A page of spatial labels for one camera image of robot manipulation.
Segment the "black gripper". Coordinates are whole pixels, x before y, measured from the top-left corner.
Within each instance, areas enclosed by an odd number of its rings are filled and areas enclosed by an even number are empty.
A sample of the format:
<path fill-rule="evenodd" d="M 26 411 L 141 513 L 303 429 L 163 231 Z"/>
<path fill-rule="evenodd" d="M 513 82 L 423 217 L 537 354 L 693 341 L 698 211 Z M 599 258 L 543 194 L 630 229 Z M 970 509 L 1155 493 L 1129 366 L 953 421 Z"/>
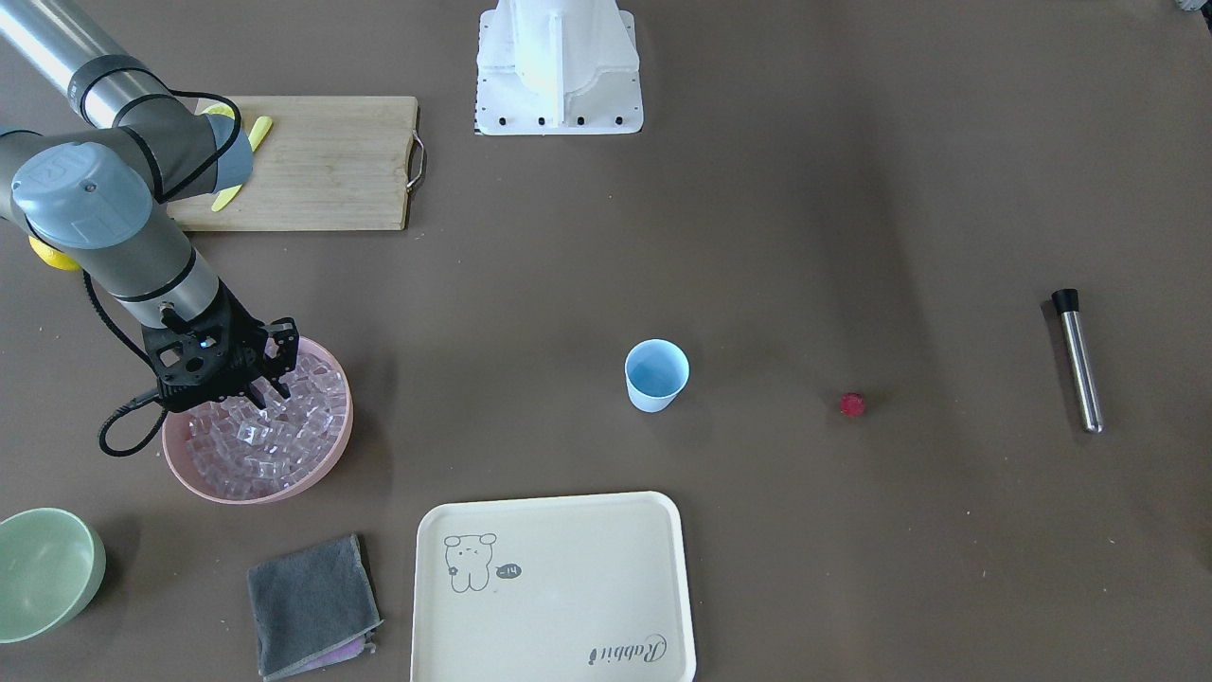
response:
<path fill-rule="evenodd" d="M 290 399 L 288 374 L 297 367 L 301 336 L 295 319 L 263 323 L 218 285 L 218 293 L 199 316 L 185 322 L 164 313 L 164 328 L 144 328 L 144 346 L 156 376 L 158 405 L 168 413 L 225 399 L 242 397 L 267 409 L 263 379 L 280 399 Z"/>

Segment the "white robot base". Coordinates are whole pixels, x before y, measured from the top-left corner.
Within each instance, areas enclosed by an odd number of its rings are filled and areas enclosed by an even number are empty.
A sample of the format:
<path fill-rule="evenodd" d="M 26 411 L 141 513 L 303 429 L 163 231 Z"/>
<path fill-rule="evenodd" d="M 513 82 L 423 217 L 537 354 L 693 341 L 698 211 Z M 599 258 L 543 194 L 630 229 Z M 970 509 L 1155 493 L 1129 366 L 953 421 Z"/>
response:
<path fill-rule="evenodd" d="M 635 134 L 635 18 L 614 1 L 498 1 L 479 16 L 478 134 Z"/>

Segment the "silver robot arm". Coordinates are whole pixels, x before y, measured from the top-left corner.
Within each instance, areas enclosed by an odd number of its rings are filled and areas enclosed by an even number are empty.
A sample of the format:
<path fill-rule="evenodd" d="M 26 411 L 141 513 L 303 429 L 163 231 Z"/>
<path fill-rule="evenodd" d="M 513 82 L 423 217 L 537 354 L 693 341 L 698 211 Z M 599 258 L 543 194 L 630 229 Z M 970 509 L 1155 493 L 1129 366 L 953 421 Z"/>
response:
<path fill-rule="evenodd" d="M 155 400 L 172 413 L 242 396 L 287 399 L 299 336 L 231 294 L 173 200 L 242 185 L 255 151 L 240 118 L 195 114 L 72 1 L 5 1 L 2 38 L 86 121 L 78 134 L 2 132 L 2 219 L 61 251 L 138 320 Z"/>

